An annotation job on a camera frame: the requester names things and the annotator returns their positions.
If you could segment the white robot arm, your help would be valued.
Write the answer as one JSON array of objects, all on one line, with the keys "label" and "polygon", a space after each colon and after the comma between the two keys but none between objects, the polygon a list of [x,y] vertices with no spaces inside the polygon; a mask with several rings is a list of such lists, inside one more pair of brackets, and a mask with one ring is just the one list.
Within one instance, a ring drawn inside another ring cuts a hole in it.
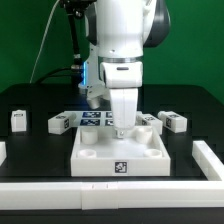
[{"label": "white robot arm", "polygon": [[170,30],[165,0],[96,0],[85,12],[90,53],[79,88],[96,109],[110,101],[119,138],[135,125],[142,86],[143,49],[156,47]]}]

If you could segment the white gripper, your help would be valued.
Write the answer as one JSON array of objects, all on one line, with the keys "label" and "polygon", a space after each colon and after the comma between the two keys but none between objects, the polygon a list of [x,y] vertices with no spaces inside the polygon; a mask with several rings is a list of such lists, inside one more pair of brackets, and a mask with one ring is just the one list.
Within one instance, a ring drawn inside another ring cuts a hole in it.
[{"label": "white gripper", "polygon": [[109,89],[115,135],[124,138],[135,125],[138,88],[142,86],[143,64],[107,63],[100,65],[100,74]]}]

